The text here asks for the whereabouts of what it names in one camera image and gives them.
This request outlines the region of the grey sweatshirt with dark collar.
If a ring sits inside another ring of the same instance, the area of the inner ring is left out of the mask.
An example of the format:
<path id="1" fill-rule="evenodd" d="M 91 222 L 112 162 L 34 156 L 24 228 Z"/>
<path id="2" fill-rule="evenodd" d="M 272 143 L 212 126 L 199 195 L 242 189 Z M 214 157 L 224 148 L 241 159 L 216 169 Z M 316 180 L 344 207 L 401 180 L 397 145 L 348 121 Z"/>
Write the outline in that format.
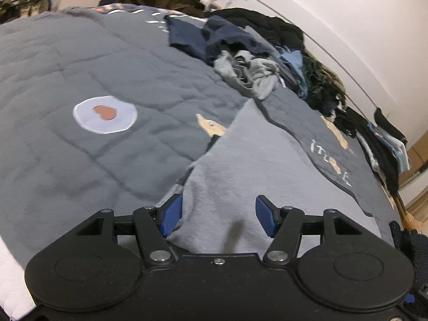
<path id="1" fill-rule="evenodd" d="M 170 193 L 182 217 L 167 240 L 196 254 L 263 255 L 271 243 L 255 213 L 257 196 L 307 215 L 337 209 L 375 235 L 374 218 L 324 177 L 299 143 L 247 101 L 223 136 L 186 170 Z"/>

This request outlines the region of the stack of folded clothes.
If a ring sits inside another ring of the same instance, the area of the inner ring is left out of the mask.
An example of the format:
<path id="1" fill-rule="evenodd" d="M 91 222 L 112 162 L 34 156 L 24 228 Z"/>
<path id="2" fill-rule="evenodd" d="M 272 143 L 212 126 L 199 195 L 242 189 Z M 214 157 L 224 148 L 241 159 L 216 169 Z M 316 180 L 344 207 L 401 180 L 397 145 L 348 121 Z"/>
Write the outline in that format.
<path id="1" fill-rule="evenodd" d="M 346 109 L 346 113 L 356 129 L 356 138 L 362 145 L 372 170 L 379 174 L 389 194 L 396 196 L 399 176 L 410 170 L 405 143 L 388 133 L 379 123 L 366 120 L 351 107 Z"/>

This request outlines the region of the black clothes pile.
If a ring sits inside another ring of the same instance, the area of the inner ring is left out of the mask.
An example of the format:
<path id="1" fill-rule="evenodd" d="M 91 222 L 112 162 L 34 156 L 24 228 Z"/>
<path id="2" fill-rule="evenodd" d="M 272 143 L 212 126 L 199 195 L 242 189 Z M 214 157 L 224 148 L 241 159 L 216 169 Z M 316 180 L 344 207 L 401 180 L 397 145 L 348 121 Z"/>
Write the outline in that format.
<path id="1" fill-rule="evenodd" d="M 330 119 L 340 131 L 352 138 L 356 136 L 355 125 L 346 113 L 343 82 L 306 49 L 299 27 L 279 17 L 242 8 L 205 12 L 205 16 L 219 16 L 243 29 L 253 29 L 275 49 L 273 56 L 293 76 L 296 82 L 294 92 L 311 109 Z"/>

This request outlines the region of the grey quilted bedspread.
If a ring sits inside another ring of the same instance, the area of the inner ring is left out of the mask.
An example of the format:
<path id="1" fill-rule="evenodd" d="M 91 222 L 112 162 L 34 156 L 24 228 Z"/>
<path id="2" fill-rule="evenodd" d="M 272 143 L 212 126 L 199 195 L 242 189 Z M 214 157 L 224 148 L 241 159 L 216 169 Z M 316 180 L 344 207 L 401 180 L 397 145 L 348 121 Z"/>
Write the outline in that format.
<path id="1" fill-rule="evenodd" d="M 169 43 L 163 13 L 75 8 L 1 26 L 1 238 L 25 266 L 100 209 L 159 206 L 252 100 Z M 398 218 L 356 140 L 288 81 L 256 104 L 392 241 Z"/>

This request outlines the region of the dark dotted folded garment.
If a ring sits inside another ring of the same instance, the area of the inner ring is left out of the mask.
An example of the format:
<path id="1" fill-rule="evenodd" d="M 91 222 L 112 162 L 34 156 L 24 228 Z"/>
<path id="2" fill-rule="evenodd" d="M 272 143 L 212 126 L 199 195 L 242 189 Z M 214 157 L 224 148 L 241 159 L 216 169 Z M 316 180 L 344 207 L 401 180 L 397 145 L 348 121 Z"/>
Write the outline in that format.
<path id="1" fill-rule="evenodd" d="M 427 320 L 427 236 L 416 230 L 401 230 L 396 221 L 391 221 L 389 228 L 394 246 L 414 268 L 414 283 L 403 306 L 413 318 Z"/>

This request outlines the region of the crumpled grey garment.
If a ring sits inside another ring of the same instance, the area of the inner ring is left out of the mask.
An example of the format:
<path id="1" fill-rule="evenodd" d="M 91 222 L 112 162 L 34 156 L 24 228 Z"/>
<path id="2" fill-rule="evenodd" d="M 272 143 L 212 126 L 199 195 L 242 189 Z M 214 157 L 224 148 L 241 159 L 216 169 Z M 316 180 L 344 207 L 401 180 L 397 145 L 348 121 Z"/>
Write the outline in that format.
<path id="1" fill-rule="evenodd" d="M 232 55 L 223 50 L 213 68 L 233 89 L 249 98 L 263 101 L 271 92 L 286 87 L 275 61 L 256 57 L 249 51 Z"/>

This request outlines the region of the blue folded shirt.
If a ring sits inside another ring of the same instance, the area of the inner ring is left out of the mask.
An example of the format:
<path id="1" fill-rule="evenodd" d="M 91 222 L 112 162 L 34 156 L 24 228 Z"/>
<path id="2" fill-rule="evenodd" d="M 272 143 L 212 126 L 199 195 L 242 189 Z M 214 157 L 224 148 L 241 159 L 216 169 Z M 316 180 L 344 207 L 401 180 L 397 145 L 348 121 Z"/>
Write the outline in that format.
<path id="1" fill-rule="evenodd" d="M 303 71 L 303 55 L 298 49 L 291 50 L 288 47 L 277 47 L 279 57 L 284 64 L 288 65 L 298 83 L 297 95 L 300 99 L 308 98 L 308 84 Z"/>

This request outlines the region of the navy blue garment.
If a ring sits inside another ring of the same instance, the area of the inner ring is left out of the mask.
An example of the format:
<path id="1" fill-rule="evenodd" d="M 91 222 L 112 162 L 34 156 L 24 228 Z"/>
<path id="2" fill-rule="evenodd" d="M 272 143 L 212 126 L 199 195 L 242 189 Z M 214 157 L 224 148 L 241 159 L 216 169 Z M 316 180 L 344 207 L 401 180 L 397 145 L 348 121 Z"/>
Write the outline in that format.
<path id="1" fill-rule="evenodd" d="M 200 28 L 183 18 L 165 18 L 171 47 L 213 66 L 223 50 L 236 54 L 248 51 L 258 56 L 268 56 L 271 50 L 256 41 L 251 34 L 219 16 L 210 17 Z"/>

